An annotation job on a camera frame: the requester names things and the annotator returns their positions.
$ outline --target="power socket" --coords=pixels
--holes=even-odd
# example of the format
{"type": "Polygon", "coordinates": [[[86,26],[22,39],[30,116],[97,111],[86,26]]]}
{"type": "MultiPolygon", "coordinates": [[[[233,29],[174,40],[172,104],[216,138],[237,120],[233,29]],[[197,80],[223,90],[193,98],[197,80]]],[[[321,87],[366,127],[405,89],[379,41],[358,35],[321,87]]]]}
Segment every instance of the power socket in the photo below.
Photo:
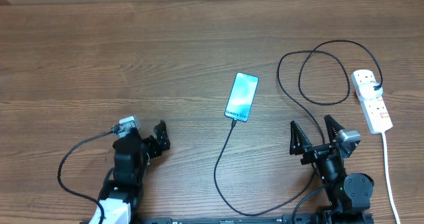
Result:
{"type": "MultiPolygon", "coordinates": [[[[359,92],[361,85],[376,83],[375,76],[370,70],[355,71],[352,73],[351,78],[358,97],[361,96],[359,92]]],[[[382,133],[393,127],[392,120],[381,95],[372,99],[360,100],[359,102],[372,134],[382,133]]]]}

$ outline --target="white power strip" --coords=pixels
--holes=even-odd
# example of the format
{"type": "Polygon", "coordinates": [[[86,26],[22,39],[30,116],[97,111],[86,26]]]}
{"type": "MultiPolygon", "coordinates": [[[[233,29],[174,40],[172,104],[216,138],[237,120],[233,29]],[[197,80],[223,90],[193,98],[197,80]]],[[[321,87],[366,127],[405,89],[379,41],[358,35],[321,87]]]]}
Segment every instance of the white power strip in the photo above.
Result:
{"type": "MultiPolygon", "coordinates": [[[[365,84],[376,84],[376,78],[370,70],[358,70],[355,71],[352,75],[353,86],[358,97],[360,94],[360,86],[365,84]]],[[[383,97],[377,96],[372,99],[366,99],[360,101],[360,106],[364,111],[366,122],[370,128],[372,134],[379,134],[387,131],[393,127],[392,120],[390,119],[389,113],[384,105],[383,97]]]]}
{"type": "Polygon", "coordinates": [[[364,111],[366,122],[372,134],[382,134],[384,150],[384,172],[386,174],[387,189],[389,192],[390,205],[397,224],[400,223],[398,211],[393,200],[392,186],[390,185],[388,151],[385,132],[393,127],[386,105],[383,101],[383,89],[374,91],[374,86],[378,85],[374,74],[370,70],[358,70],[352,75],[353,86],[359,98],[360,106],[364,111]]]}

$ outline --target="phone screen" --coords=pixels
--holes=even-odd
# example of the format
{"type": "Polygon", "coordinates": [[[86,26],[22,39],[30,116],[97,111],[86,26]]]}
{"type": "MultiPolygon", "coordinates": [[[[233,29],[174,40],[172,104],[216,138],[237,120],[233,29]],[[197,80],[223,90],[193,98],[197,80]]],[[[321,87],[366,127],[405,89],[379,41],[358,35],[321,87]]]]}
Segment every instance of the phone screen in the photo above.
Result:
{"type": "Polygon", "coordinates": [[[247,74],[238,73],[234,80],[225,116],[246,122],[249,118],[253,97],[258,86],[259,78],[247,74]]]}

